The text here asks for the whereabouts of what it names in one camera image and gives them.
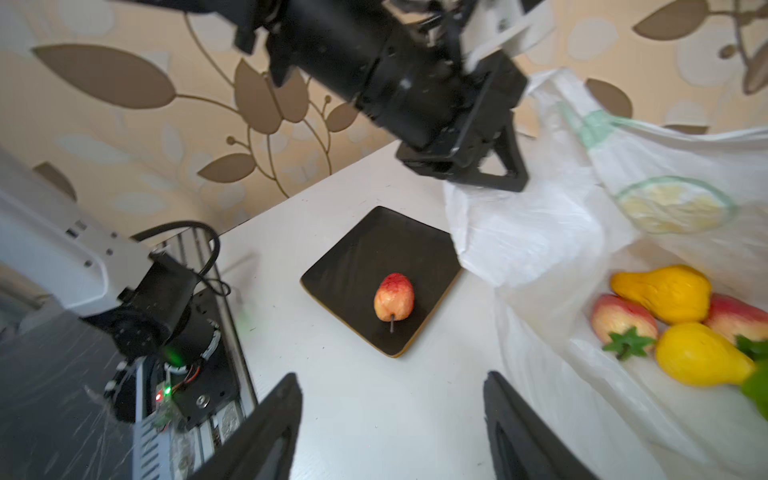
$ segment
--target plate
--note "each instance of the plate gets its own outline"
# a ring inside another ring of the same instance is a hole
[[[421,332],[461,271],[451,236],[385,207],[371,210],[301,277],[304,289],[381,353],[401,356]],[[384,277],[413,284],[411,315],[389,323],[373,311]]]

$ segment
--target red apple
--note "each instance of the red apple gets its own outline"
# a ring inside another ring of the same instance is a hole
[[[768,313],[728,295],[712,295],[710,314],[703,324],[734,345],[739,335],[753,342],[768,340]]]
[[[373,309],[383,322],[408,318],[413,310],[413,285],[408,277],[401,273],[387,275],[373,297]]]
[[[592,329],[619,360],[647,356],[659,338],[656,319],[640,305],[615,295],[603,295],[592,311]]]

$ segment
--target white plastic bag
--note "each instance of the white plastic bag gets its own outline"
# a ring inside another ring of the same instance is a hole
[[[461,264],[496,288],[506,376],[600,478],[765,478],[768,422],[738,388],[619,364],[590,308],[617,270],[697,268],[768,310],[768,128],[689,136],[601,109],[569,71],[528,87],[526,190],[445,184]]]

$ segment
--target table surface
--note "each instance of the table surface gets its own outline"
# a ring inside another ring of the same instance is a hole
[[[440,181],[369,155],[221,237],[218,260],[259,399],[288,372],[303,411],[291,478],[495,478],[482,386],[502,370],[492,290],[463,271],[397,359],[361,340],[299,279],[377,205],[448,229]]]

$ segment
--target wallpaper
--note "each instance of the wallpaper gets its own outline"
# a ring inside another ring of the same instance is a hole
[[[613,114],[689,134],[768,124],[768,0],[551,0],[515,59]],[[0,0],[0,144],[116,230],[225,231],[394,140],[300,71],[282,88],[216,15]],[[519,130],[536,135],[524,101]]]
[[[570,68],[612,114],[687,134],[768,124],[768,0],[551,2],[523,71]],[[538,132],[530,100],[515,124]]]
[[[225,231],[394,138],[216,15],[0,0],[0,144],[121,233]]]

